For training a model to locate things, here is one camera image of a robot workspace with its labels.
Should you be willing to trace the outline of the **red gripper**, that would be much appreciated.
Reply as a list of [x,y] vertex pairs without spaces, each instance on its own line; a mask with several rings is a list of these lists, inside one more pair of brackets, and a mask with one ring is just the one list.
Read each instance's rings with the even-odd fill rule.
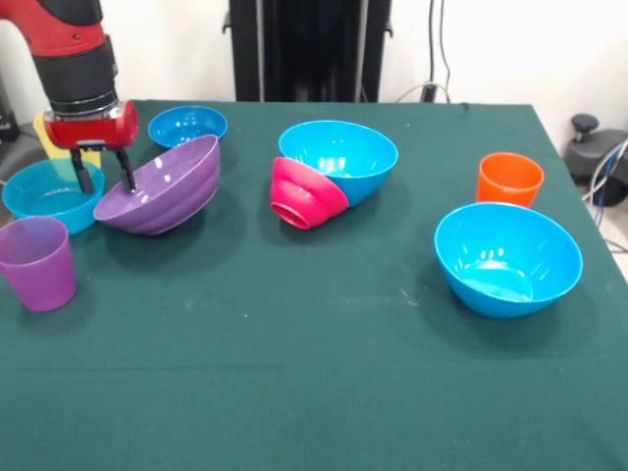
[[131,146],[139,133],[139,115],[133,101],[119,102],[104,113],[78,118],[61,117],[47,109],[43,113],[43,123],[48,137],[57,147],[71,149],[71,162],[83,193],[94,192],[91,176],[82,162],[83,147],[115,149],[123,186],[126,192],[135,192],[133,169],[124,148]]

